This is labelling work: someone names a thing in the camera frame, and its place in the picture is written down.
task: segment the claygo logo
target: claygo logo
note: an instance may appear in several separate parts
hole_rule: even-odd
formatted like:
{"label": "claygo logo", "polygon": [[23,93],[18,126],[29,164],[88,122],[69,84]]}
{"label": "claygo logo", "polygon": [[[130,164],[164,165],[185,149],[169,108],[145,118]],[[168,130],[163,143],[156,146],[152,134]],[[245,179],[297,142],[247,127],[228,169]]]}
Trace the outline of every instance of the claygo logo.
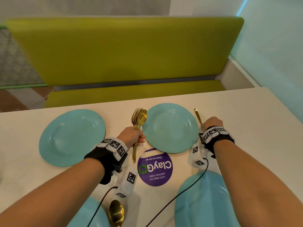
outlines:
{"label": "claygo logo", "polygon": [[138,173],[143,182],[150,186],[161,186],[168,182],[172,175],[172,160],[167,153],[139,158]]}

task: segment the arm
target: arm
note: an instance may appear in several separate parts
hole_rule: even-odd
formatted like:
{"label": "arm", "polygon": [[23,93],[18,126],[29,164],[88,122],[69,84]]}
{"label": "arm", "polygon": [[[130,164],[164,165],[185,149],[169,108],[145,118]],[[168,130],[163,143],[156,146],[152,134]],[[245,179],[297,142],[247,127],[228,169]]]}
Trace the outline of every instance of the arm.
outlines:
{"label": "arm", "polygon": [[[127,127],[118,139],[130,148],[142,131]],[[0,226],[64,227],[76,215],[104,176],[104,167],[87,158],[48,180],[0,214]]]}
{"label": "arm", "polygon": [[[223,126],[216,117],[202,129]],[[303,226],[303,204],[269,169],[229,140],[217,141],[214,152],[236,217],[247,226]]]}

